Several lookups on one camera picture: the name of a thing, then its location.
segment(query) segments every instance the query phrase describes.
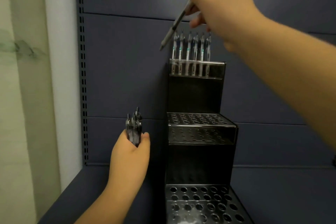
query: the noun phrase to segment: black tiered pen holder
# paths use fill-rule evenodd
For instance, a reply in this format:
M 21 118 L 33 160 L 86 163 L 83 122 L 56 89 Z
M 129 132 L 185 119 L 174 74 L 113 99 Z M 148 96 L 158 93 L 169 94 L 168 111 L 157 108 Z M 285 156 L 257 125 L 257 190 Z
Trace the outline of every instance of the black tiered pen holder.
M 170 59 L 166 217 L 253 223 L 230 187 L 238 127 L 219 114 L 225 63 Z

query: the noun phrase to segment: round hole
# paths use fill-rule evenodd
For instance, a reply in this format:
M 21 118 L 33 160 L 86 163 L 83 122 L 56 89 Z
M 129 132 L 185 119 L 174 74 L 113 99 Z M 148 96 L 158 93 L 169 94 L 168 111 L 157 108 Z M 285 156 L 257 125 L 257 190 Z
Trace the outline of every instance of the round hole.
M 226 206 L 225 206 L 223 203 L 219 203 L 219 204 L 218 204 L 218 208 L 219 208 L 221 211 L 225 211 L 225 210 L 226 210 Z
M 196 209 L 199 210 L 199 211 L 202 211 L 203 210 L 203 205 L 197 204 Z
M 228 192 L 228 189 L 225 188 L 225 187 L 221 187 L 220 190 L 221 190 L 221 192 L 223 192 L 223 193 L 227 193 L 227 192 Z
M 211 218 L 212 218 L 212 220 L 214 221 L 214 222 L 216 222 L 216 223 L 218 223 L 219 222 L 219 217 L 218 217 L 218 215 L 217 214 L 211 214 Z
M 201 214 L 199 216 L 199 219 L 201 220 L 202 223 L 205 223 L 207 221 L 207 217 L 204 214 Z
M 216 187 L 210 187 L 210 190 L 211 190 L 213 193 L 216 193 L 216 192 L 217 192 L 217 188 L 216 188 Z
M 198 195 L 194 195 L 193 198 L 194 198 L 196 201 L 198 201 L 198 200 L 201 199 Z
M 176 205 L 176 204 L 173 205 L 173 210 L 174 210 L 174 211 L 177 212 L 179 209 L 180 209 L 179 205 Z
M 226 194 L 224 197 L 225 197 L 225 199 L 228 200 L 228 201 L 231 201 L 231 200 L 232 200 L 232 197 L 230 197 L 230 196 L 227 195 L 227 194 Z
M 214 211 L 215 210 L 215 206 L 212 204 L 212 203 L 208 203 L 208 209 L 210 210 L 210 211 Z
M 180 223 L 180 222 L 181 222 L 181 217 L 178 216 L 178 215 L 174 215 L 173 220 L 174 220 L 176 223 Z
M 223 214 L 223 218 L 224 218 L 227 222 L 231 222 L 231 221 L 232 221 L 230 215 L 228 215 L 228 214 L 226 214 L 226 213 Z
M 220 195 L 218 195 L 218 194 L 215 194 L 213 197 L 214 197 L 215 200 L 217 200 L 217 201 L 221 201 L 221 200 L 222 200 L 222 197 L 221 197 Z
M 244 218 L 241 215 L 239 215 L 239 214 L 236 214 L 235 217 L 236 217 L 237 221 L 239 221 L 239 222 L 243 222 L 244 221 Z
M 184 206 L 184 209 L 185 209 L 186 211 L 190 211 L 190 210 L 191 210 L 191 206 L 188 205 L 188 204 L 186 204 L 186 205 Z
M 211 200 L 211 197 L 210 197 L 208 194 L 205 194 L 203 197 L 204 197 L 204 199 L 207 200 L 207 201 Z
M 234 204 L 230 204 L 230 208 L 234 211 L 237 211 L 238 210 L 238 207 Z

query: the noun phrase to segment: white wall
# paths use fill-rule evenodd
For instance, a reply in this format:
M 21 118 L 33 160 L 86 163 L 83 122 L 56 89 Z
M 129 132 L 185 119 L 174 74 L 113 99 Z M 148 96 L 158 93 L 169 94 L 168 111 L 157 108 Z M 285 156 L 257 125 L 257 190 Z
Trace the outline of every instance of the white wall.
M 62 191 L 82 168 L 76 0 L 45 0 Z

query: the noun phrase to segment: pen holder tier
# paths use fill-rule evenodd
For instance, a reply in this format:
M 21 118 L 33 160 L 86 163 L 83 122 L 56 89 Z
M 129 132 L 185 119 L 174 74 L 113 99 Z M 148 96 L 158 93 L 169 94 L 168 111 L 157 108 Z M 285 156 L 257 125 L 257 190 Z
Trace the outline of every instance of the pen holder tier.
M 220 114 L 167 115 L 166 184 L 230 184 L 238 127 Z
M 225 65 L 170 59 L 168 112 L 219 113 Z

